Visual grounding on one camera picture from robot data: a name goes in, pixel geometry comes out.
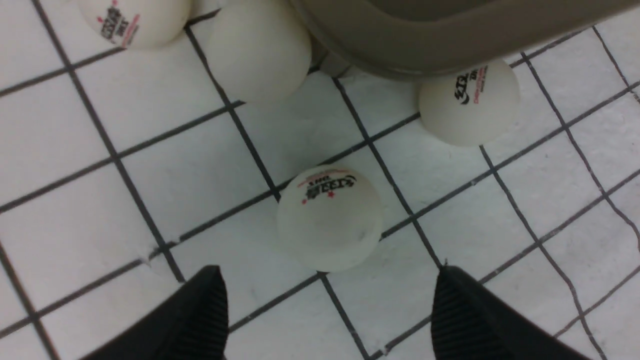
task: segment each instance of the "white ping pong ball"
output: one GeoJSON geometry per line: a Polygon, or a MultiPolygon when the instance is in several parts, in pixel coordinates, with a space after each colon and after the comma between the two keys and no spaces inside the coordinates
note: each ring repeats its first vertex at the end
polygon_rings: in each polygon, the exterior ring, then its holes
{"type": "Polygon", "coordinates": [[[189,19],[191,0],[80,0],[100,36],[120,47],[150,49],[173,40],[189,19]]]}
{"type": "Polygon", "coordinates": [[[419,108],[424,127],[457,146],[478,146],[505,133],[515,120],[520,87],[502,60],[425,82],[419,108]]]}
{"type": "Polygon", "coordinates": [[[277,224],[282,248],[303,265],[338,272],[363,262],[382,235],[382,202],[363,175],[326,165],[282,192],[277,224]]]}
{"type": "Polygon", "coordinates": [[[214,78],[230,95],[272,102],[304,82],[311,39],[286,0],[236,1],[214,18],[205,53],[214,78]]]}

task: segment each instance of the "printed logo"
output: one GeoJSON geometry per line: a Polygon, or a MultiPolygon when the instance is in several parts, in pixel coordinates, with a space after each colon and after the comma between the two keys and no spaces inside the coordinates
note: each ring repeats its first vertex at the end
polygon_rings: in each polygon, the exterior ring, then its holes
{"type": "Polygon", "coordinates": [[[136,14],[132,21],[128,21],[118,8],[118,0],[113,0],[111,6],[107,9],[107,16],[98,17],[98,22],[102,24],[100,35],[109,40],[112,44],[119,46],[127,46],[131,44],[133,36],[138,31],[138,21],[140,14],[136,14]]]}
{"type": "Polygon", "coordinates": [[[326,175],[320,178],[313,179],[307,183],[307,192],[305,194],[306,199],[302,200],[302,204],[306,204],[308,201],[314,200],[321,194],[326,193],[331,199],[335,197],[334,190],[342,188],[351,188],[358,182],[353,175],[347,175],[344,177],[332,178],[331,175],[326,175]]]}
{"type": "Polygon", "coordinates": [[[467,93],[467,86],[470,80],[475,81],[477,80],[477,77],[478,70],[473,70],[472,72],[458,76],[458,80],[456,82],[456,99],[460,101],[461,105],[469,103],[470,97],[467,93]]]}

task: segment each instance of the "floor tile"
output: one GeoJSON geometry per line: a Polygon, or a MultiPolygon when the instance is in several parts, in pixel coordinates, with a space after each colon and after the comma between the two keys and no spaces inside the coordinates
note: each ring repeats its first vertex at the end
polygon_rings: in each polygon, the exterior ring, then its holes
{"type": "Polygon", "coordinates": [[[531,62],[567,122],[625,88],[598,37],[590,29],[531,62]]]}
{"type": "Polygon", "coordinates": [[[498,165],[560,127],[547,98],[529,68],[514,69],[520,83],[520,110],[509,131],[484,145],[494,165],[498,165]]]}
{"type": "Polygon", "coordinates": [[[488,282],[486,288],[549,334],[578,316],[569,287],[539,249],[488,282]]]}
{"type": "Polygon", "coordinates": [[[15,293],[13,285],[11,285],[6,272],[1,267],[0,299],[2,299],[2,308],[0,308],[0,331],[2,329],[5,329],[7,326],[12,325],[27,317],[27,313],[20,303],[20,299],[15,293]]]}
{"type": "Polygon", "coordinates": [[[0,90],[62,68],[31,1],[1,0],[0,8],[0,33],[16,35],[3,37],[0,90]]]}
{"type": "Polygon", "coordinates": [[[315,274],[279,247],[277,205],[270,197],[172,250],[187,278],[205,265],[220,266],[231,324],[315,274]]]}
{"type": "Polygon", "coordinates": [[[5,97],[0,117],[0,204],[109,157],[68,76],[5,97]]]}
{"type": "Polygon", "coordinates": [[[482,180],[419,219],[441,261],[476,279],[533,243],[493,177],[482,180]]]}
{"type": "Polygon", "coordinates": [[[156,246],[113,165],[0,215],[0,238],[37,309],[156,246]]]}
{"type": "Polygon", "coordinates": [[[586,319],[609,359],[637,359],[640,343],[633,334],[640,332],[640,277],[631,279],[586,319]]]}
{"type": "Polygon", "coordinates": [[[363,140],[333,81],[319,72],[282,102],[236,112],[276,184],[363,140]]]}
{"type": "Polygon", "coordinates": [[[396,225],[408,216],[376,157],[368,147],[360,149],[336,163],[361,173],[376,188],[384,209],[384,230],[396,225]]]}
{"type": "Polygon", "coordinates": [[[630,84],[640,80],[640,8],[618,15],[596,26],[622,74],[630,84]]]}
{"type": "Polygon", "coordinates": [[[40,3],[72,63],[113,48],[111,43],[89,27],[77,1],[40,0],[40,3]]]}
{"type": "Polygon", "coordinates": [[[167,241],[268,190],[228,114],[128,156],[124,165],[167,241]]]}
{"type": "Polygon", "coordinates": [[[564,133],[499,172],[538,237],[600,196],[564,133]]]}
{"type": "Polygon", "coordinates": [[[413,226],[383,240],[360,266],[328,276],[370,354],[431,314],[437,277],[413,226]]]}
{"type": "Polygon", "coordinates": [[[640,104],[628,94],[571,128],[605,190],[640,169],[639,119],[640,104]]]}
{"type": "Polygon", "coordinates": [[[158,257],[45,316],[42,323],[61,360],[76,360],[135,324],[178,287],[158,257]]]}
{"type": "Polygon", "coordinates": [[[597,360],[600,358],[598,351],[589,341],[589,336],[584,332],[584,328],[581,322],[577,322],[566,333],[562,334],[558,340],[562,341],[565,345],[571,347],[575,351],[588,357],[589,359],[597,360]]]}
{"type": "Polygon", "coordinates": [[[402,83],[366,73],[341,79],[369,135],[418,112],[418,83],[402,83]]]}
{"type": "Polygon", "coordinates": [[[431,324],[394,347],[386,360],[436,360],[431,343],[431,324]]]}
{"type": "Polygon", "coordinates": [[[320,282],[232,333],[228,360],[362,360],[320,282]]]}
{"type": "Polygon", "coordinates": [[[429,135],[420,120],[378,140],[376,147],[414,211],[489,170],[477,147],[447,145],[429,135]]]}
{"type": "Polygon", "coordinates": [[[0,340],[0,360],[49,360],[33,326],[29,325],[0,340]]]}
{"type": "Polygon", "coordinates": [[[638,241],[631,227],[601,202],[545,246],[586,309],[640,266],[638,241]]]}
{"type": "Polygon", "coordinates": [[[110,56],[77,73],[118,151],[223,106],[185,36],[160,49],[110,56]]]}

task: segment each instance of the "white tile floor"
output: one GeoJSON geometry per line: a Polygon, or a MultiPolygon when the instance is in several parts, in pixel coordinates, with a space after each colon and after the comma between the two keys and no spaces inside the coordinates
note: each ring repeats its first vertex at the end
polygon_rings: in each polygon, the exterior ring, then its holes
{"type": "MultiPolygon", "coordinates": [[[[196,2],[197,42],[224,3],[196,2]]],[[[80,359],[210,263],[228,360],[434,359],[444,261],[586,356],[637,359],[639,20],[535,46],[531,66],[510,56],[516,123],[459,149],[423,130],[415,85],[316,72],[247,105],[186,35],[117,51],[73,2],[0,0],[0,360],[80,359]],[[386,231],[362,266],[322,277],[273,245],[274,215],[283,184],[327,161],[375,184],[386,231]]]]}

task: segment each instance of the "table tennis ball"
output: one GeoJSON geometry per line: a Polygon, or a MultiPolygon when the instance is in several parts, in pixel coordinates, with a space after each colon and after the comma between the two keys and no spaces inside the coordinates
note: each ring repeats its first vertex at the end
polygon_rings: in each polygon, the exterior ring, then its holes
{"type": "Polygon", "coordinates": [[[191,0],[79,0],[80,12],[100,36],[120,47],[167,44],[183,29],[191,0]]]}
{"type": "Polygon", "coordinates": [[[278,206],[282,247],[300,263],[322,272],[363,262],[382,234],[382,203],[357,172],[326,165],[296,177],[278,206]]]}
{"type": "Polygon", "coordinates": [[[235,1],[214,18],[205,53],[213,76],[230,95],[278,101],[305,80],[311,39],[286,0],[235,1]]]}
{"type": "Polygon", "coordinates": [[[520,87],[502,60],[425,82],[419,108],[424,127],[440,140],[477,146],[505,133],[515,120],[520,87]]]}

